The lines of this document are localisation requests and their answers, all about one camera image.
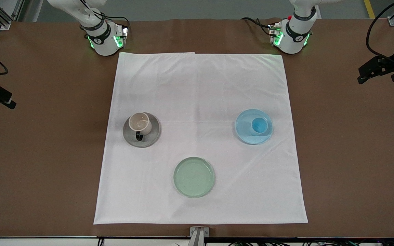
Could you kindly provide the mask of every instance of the metal bracket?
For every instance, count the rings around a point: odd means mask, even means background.
[[[390,26],[394,26],[394,21],[391,19],[390,16],[387,16],[387,20],[389,21]]]
[[[188,246],[205,245],[205,237],[209,237],[209,227],[193,226],[189,229],[191,239]]]
[[[8,23],[8,25],[1,26],[0,30],[1,31],[8,31],[10,29],[11,22]]]
[[[203,227],[203,226],[193,226],[193,227],[189,228],[189,236],[190,236],[190,237],[193,236],[193,232],[194,232],[197,228],[202,228],[202,229],[203,229],[203,236],[204,236],[204,237],[209,237],[209,227]]]

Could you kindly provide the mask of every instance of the green led light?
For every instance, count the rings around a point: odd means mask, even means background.
[[[119,40],[119,37],[116,37],[116,36],[114,36],[114,40],[115,40],[115,43],[116,43],[116,46],[118,47],[118,48],[121,48],[122,47],[122,42],[120,41],[120,42],[118,42],[118,40]]]
[[[91,41],[91,39],[89,38],[89,36],[88,36],[88,40],[89,40],[89,43],[91,43],[91,47],[94,48],[94,45],[92,44],[92,41]]]
[[[303,43],[303,46],[305,46],[306,45],[306,42],[308,41],[308,38],[310,37],[310,34],[308,33],[308,36],[306,37],[306,39],[305,39],[305,43]]]
[[[280,41],[282,40],[282,37],[284,36],[283,32],[280,32],[278,37],[275,39],[275,45],[278,46],[280,44]]]

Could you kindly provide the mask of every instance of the cup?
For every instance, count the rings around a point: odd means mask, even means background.
[[[261,136],[268,129],[268,122],[264,118],[258,117],[252,120],[250,123],[250,134],[253,136]]]
[[[144,135],[152,130],[152,123],[144,112],[136,113],[129,118],[130,129],[136,132],[136,139],[142,141]]]

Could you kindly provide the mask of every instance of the white cup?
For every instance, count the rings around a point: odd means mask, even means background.
[[[130,129],[136,132],[136,139],[142,140],[144,135],[147,135],[152,130],[152,123],[148,118],[148,115],[144,112],[136,113],[129,119]]]

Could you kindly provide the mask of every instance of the gray saucer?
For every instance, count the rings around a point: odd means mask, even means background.
[[[144,135],[144,137],[142,137],[142,141],[138,141],[136,139],[136,132],[130,129],[129,126],[130,117],[126,120],[124,126],[122,127],[122,135],[124,136],[124,139],[127,141],[127,143],[138,148],[145,148],[153,145],[161,135],[161,125],[158,119],[152,114],[149,114],[147,112],[144,113],[148,115],[148,118],[152,123],[152,130],[150,131],[149,134]]]

